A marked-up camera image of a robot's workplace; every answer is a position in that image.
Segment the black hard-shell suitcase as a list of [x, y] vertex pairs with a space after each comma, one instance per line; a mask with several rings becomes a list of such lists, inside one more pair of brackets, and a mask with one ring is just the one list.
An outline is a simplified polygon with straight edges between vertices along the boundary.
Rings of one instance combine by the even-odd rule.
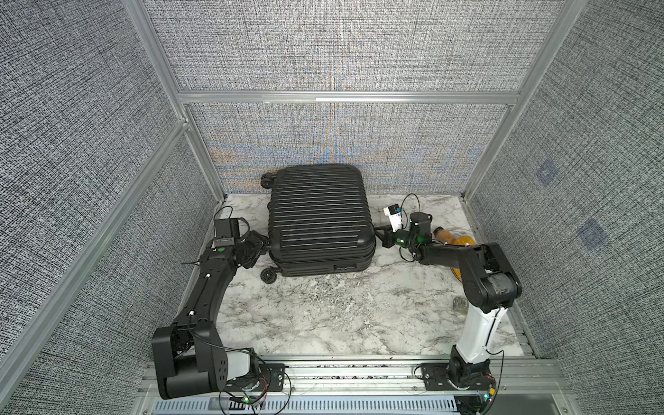
[[309, 277], [359, 273], [371, 265], [376, 238], [361, 171], [350, 164], [297, 165], [266, 172], [269, 255], [261, 272]]

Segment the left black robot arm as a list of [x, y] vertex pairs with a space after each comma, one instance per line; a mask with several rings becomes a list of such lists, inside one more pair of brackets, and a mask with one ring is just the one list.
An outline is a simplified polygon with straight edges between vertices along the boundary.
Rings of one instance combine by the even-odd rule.
[[190, 296], [171, 325], [156, 329], [151, 340], [162, 399], [223, 392], [235, 381], [261, 377], [253, 351], [225, 346], [216, 320], [238, 269], [253, 267], [268, 245], [269, 239], [255, 231], [235, 243], [207, 243]]

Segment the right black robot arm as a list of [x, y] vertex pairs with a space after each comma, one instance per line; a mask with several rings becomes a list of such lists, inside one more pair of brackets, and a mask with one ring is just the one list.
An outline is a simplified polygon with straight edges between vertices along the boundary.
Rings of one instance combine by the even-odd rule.
[[459, 341], [453, 345], [445, 366], [452, 387], [465, 390], [489, 375], [492, 342], [502, 318], [522, 285], [501, 247], [452, 245], [445, 242], [439, 228], [432, 232], [432, 216], [415, 212], [407, 225], [402, 223], [402, 208], [384, 208], [390, 224], [376, 227], [376, 236], [386, 248], [406, 249], [413, 261], [423, 266], [445, 266], [460, 272], [463, 293], [469, 304]]

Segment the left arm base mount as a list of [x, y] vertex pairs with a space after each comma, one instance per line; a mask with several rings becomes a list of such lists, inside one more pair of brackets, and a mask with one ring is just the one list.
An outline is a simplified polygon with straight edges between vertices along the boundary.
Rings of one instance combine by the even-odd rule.
[[285, 369], [284, 364], [268, 363], [264, 365], [259, 363], [258, 370], [252, 370], [245, 376], [228, 381], [224, 391], [232, 394], [242, 392], [258, 394], [265, 389], [268, 392], [282, 392], [285, 382]]

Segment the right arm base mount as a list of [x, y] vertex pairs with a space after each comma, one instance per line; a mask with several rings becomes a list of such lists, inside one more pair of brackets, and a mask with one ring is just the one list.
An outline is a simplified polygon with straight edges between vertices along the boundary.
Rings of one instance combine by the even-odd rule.
[[489, 370], [490, 361], [466, 364], [459, 361], [427, 363], [421, 366], [421, 378], [427, 391], [485, 391], [497, 387]]

